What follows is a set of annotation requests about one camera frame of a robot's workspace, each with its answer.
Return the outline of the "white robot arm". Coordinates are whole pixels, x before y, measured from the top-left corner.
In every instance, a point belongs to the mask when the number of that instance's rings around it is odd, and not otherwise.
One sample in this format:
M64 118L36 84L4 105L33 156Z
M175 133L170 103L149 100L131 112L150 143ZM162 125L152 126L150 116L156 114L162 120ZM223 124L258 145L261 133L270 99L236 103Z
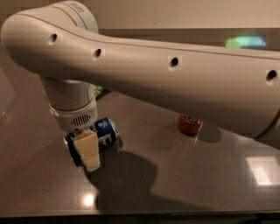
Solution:
M99 34L75 1L5 20L3 49L39 75L58 125L74 135L82 163L99 168L91 85L210 122L271 147L280 144L278 52L184 45Z

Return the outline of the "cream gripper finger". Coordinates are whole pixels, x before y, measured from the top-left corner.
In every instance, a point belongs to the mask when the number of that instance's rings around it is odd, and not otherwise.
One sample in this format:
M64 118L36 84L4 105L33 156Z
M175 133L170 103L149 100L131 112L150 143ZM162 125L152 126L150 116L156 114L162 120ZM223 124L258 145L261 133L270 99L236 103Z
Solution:
M93 172L100 167L98 137L95 132L90 129L84 129L79 133L75 133L73 145L88 172Z

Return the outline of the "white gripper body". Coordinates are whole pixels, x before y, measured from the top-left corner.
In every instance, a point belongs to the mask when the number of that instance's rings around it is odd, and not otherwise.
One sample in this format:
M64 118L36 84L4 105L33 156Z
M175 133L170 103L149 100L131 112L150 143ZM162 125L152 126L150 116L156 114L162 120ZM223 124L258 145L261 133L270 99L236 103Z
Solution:
M98 116L95 98L83 108L64 111L50 107L50 112L58 126L68 133L75 133L90 128Z

